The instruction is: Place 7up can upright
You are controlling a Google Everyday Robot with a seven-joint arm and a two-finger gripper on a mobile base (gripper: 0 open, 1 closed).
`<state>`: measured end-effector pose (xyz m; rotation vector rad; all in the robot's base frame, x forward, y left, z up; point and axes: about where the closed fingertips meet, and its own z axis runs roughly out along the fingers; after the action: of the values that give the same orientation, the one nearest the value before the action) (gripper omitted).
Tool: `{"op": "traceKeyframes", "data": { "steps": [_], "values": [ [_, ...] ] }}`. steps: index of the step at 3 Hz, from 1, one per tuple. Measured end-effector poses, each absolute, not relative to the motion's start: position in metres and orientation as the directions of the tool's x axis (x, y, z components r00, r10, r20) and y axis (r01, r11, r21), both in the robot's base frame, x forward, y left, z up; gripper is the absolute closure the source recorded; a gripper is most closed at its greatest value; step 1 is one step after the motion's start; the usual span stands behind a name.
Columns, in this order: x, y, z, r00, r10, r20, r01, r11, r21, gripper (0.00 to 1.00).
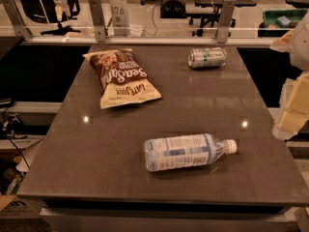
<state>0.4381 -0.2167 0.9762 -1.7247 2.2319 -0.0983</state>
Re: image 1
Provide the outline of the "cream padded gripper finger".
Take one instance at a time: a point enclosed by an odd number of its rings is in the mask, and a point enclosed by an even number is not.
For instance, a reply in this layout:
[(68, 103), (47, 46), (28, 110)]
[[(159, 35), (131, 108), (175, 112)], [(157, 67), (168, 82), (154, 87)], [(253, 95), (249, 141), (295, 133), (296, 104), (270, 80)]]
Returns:
[(270, 44), (270, 48), (278, 52), (290, 52), (291, 46), (292, 46), (293, 34), (294, 34), (294, 29), (288, 31), (281, 38), (273, 41)]
[(272, 134), (280, 140), (297, 135), (309, 120), (309, 72), (296, 80), (287, 78), (281, 91)]

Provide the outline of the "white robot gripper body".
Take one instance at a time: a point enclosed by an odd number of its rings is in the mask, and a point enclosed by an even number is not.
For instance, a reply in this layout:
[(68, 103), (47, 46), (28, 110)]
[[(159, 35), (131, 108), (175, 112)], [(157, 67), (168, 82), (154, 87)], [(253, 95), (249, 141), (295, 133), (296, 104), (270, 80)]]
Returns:
[(294, 29), (290, 46), (291, 64), (303, 71), (309, 71), (309, 13)]

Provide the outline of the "white numbered robot base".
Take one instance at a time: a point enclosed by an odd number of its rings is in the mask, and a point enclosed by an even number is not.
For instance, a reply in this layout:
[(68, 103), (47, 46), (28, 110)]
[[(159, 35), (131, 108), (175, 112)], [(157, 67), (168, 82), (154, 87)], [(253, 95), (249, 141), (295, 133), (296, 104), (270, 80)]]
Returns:
[(126, 0), (109, 0), (115, 36), (129, 36), (128, 6)]

